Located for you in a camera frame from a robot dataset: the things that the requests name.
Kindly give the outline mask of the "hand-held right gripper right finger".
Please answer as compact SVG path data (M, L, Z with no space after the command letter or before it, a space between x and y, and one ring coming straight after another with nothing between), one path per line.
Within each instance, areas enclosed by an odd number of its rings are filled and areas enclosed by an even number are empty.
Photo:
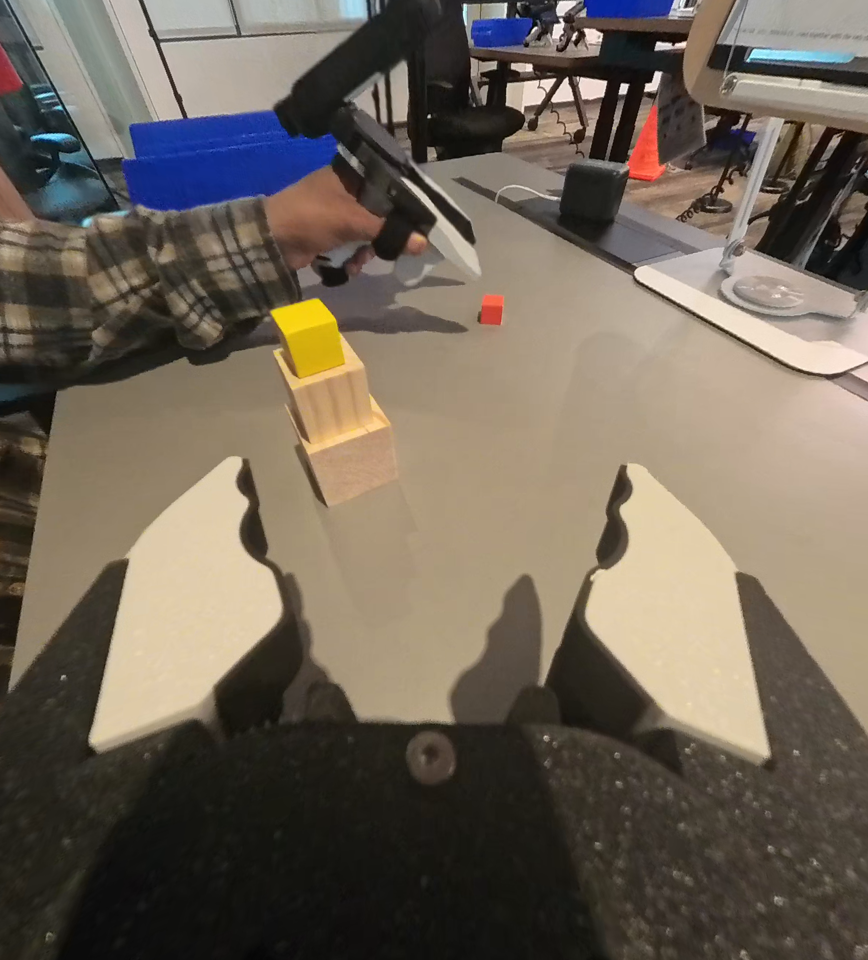
M546 678L561 719L618 741L671 734L768 763L738 574L653 474L621 465Z

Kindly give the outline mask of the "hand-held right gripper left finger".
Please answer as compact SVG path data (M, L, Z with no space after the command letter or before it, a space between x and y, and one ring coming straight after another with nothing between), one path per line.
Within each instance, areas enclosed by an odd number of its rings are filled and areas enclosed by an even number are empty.
M89 744L97 754L196 722L217 738L279 719L302 661L249 462L228 457L139 535Z

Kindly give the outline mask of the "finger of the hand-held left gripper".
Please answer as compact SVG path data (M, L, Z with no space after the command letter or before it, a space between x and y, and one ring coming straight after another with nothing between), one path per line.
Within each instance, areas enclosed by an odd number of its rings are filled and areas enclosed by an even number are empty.
M426 234L427 247L423 254L441 254L443 262L458 268L469 280L479 280L482 271L476 237L464 210L416 164L411 173L405 175L404 185L435 218Z
M394 262L392 275L406 289L414 289L441 263L440 253L404 254Z

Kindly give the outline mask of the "yellow wooden cube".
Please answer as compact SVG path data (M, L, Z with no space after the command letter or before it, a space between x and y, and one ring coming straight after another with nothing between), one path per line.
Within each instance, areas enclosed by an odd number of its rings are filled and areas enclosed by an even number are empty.
M344 366L344 341L337 319L321 299L278 307L270 316L297 378Z

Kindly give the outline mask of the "medium natural wooden cube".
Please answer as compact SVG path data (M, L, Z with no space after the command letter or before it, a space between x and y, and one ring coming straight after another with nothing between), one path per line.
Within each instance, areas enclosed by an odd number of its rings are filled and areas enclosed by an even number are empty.
M288 394L288 410L300 438L309 445L331 441L369 426L373 414L365 366L341 338L344 363L298 377L282 347L273 351Z

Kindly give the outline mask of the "large natural wooden cube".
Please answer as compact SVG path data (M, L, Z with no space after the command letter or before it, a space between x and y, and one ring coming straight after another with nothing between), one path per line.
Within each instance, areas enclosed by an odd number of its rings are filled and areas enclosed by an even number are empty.
M298 457L327 507L357 498L397 480L392 426L372 394L366 426L311 442L302 437L299 415L286 407L298 443Z

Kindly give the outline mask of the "person's left forearm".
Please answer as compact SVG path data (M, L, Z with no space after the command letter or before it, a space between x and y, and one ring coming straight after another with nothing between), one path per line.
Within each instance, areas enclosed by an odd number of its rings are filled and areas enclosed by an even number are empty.
M259 198L0 221L0 375L78 376L171 342L204 351L299 301Z

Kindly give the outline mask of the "person's left hand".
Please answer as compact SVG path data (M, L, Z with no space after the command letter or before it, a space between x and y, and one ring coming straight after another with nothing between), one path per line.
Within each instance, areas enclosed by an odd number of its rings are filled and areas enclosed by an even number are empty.
M352 278L375 257L372 243L384 221L364 208L330 168L265 197L263 208L274 242L293 272L351 245L354 252L344 270Z

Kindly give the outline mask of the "blue plastic storage bin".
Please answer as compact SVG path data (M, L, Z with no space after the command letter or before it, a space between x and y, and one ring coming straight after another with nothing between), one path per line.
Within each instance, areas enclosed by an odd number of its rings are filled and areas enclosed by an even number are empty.
M135 123L129 127L137 160L244 147L288 138L272 110Z
M272 196L328 166L334 138L278 138L260 143L141 157L123 163L132 204L183 211Z
M533 28L534 23L530 18L475 19L470 25L469 41L472 47L479 49L523 46Z
M675 1L585 1L588 18L639 19L667 18Z

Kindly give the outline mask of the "dark grey charger box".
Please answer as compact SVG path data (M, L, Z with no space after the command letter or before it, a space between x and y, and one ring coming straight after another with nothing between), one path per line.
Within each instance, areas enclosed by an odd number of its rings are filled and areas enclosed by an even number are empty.
M585 158L565 170L559 201L560 217L595 226L612 223L630 176L627 163Z

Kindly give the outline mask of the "black legged toy robot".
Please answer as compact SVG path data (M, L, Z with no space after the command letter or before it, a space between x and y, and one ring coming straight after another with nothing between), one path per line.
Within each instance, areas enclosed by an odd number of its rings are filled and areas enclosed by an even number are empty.
M558 13L557 1L517 1L514 11L519 18L529 19L531 27L522 46L525 49L553 46L557 53L570 47L588 49L588 43L579 20L586 16L586 2L574 2L564 14Z

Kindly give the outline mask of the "orange traffic cone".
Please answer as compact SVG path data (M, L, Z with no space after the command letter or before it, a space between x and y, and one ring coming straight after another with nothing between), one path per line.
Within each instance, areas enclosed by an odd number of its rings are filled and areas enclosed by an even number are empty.
M639 183L654 183L665 173L666 165L659 160L657 106L651 106L643 127L633 144L628 160L629 178Z

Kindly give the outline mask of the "wooden desk with black legs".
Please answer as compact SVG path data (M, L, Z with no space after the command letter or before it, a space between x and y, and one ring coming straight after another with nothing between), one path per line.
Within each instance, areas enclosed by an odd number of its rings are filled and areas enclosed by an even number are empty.
M574 36L559 51L557 42L502 47L471 45L478 65L488 65L474 80L474 95L484 92L490 106L507 102L508 88L551 82L526 128L535 132L542 114L553 108L561 89L569 89L579 109L580 126L570 133L579 149L589 141L587 155L596 160L623 162L630 155L644 94L656 75L675 75L693 25L691 16L589 17L571 13ZM592 32L588 41L581 33Z

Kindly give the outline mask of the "wooden book stand white base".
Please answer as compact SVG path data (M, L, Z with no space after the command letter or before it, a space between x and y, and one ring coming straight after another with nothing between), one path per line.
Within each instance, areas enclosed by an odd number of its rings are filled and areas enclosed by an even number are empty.
M638 267L634 280L789 370L836 378L868 365L868 289L854 292L748 242L756 195L785 122L868 136L868 58L755 49L719 41L736 2L704 2L682 78L701 106L766 120L721 251Z

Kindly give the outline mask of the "printed instruction sheet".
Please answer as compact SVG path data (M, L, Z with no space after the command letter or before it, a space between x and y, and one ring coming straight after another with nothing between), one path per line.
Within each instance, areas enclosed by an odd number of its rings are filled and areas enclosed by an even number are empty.
M736 2L719 41L868 59L868 1Z

